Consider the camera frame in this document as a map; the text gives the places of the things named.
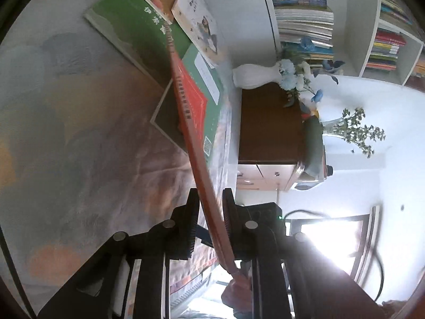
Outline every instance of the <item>wooden desk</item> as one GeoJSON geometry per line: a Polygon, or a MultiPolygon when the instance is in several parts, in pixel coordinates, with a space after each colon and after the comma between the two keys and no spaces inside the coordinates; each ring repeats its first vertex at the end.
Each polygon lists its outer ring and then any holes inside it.
{"type": "Polygon", "coordinates": [[[283,107],[287,102],[287,92],[276,83],[242,90],[239,164],[244,166],[237,188],[288,190],[303,171],[301,110],[298,102],[283,107]],[[247,178],[247,165],[249,174],[258,171],[261,178],[247,178]]]}

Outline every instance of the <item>green plant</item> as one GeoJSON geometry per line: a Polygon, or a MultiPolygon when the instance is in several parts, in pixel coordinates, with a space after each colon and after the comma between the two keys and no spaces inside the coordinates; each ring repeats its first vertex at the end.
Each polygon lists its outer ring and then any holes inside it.
{"type": "Polygon", "coordinates": [[[343,137],[347,143],[356,144],[362,150],[362,153],[370,158],[375,151],[371,145],[366,145],[366,141],[368,139],[375,142],[385,140],[385,131],[379,127],[361,126],[362,119],[366,117],[363,108],[356,108],[353,114],[348,109],[344,109],[342,117],[340,122],[333,125],[332,132],[343,137]]]}

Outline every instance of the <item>qr code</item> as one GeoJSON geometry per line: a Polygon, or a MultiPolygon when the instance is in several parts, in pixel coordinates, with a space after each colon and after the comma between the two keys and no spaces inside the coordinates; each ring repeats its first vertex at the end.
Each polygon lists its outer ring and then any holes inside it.
{"type": "Polygon", "coordinates": [[[211,153],[211,147],[212,147],[211,141],[208,139],[207,136],[205,136],[205,140],[203,141],[203,151],[205,154],[209,157],[211,153]]]}

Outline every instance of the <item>black metal bracket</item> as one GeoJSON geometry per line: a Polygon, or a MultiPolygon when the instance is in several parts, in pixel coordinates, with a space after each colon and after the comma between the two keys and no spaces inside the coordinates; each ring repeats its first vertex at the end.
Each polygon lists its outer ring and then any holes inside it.
{"type": "MultiPolygon", "coordinates": [[[[291,319],[281,263],[291,286],[297,319],[383,319],[378,305],[308,240],[286,236],[282,210],[275,203],[235,204],[223,191],[226,229],[237,260],[251,263],[252,318],[291,319]]],[[[117,232],[42,308],[39,319],[124,319],[132,270],[141,266],[134,319],[169,319],[169,261],[188,259],[195,238],[212,247],[208,230],[197,225],[199,197],[190,190],[186,205],[146,233],[117,232]]]]}

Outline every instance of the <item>hand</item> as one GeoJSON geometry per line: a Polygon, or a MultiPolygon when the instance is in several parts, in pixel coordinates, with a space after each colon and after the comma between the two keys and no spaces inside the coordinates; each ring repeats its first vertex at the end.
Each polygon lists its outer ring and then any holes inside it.
{"type": "Polygon", "coordinates": [[[222,293],[222,302],[237,312],[252,311],[251,282],[242,274],[234,274],[233,279],[222,293]]]}

